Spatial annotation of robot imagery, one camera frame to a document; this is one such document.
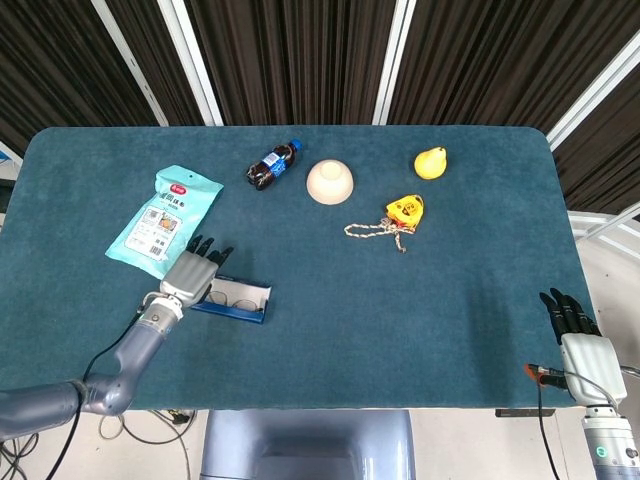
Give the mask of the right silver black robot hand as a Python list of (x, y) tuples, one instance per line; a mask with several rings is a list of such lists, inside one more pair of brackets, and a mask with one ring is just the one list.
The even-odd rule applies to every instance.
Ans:
[(555, 288), (539, 297), (560, 348), (562, 387), (581, 406), (609, 405), (617, 410), (627, 390), (611, 340), (573, 297)]

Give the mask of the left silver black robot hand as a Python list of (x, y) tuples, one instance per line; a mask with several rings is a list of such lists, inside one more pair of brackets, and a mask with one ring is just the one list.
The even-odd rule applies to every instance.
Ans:
[(159, 291), (175, 297), (184, 309), (203, 301), (217, 271), (234, 250), (210, 250), (213, 242), (202, 235), (193, 237), (160, 282)]

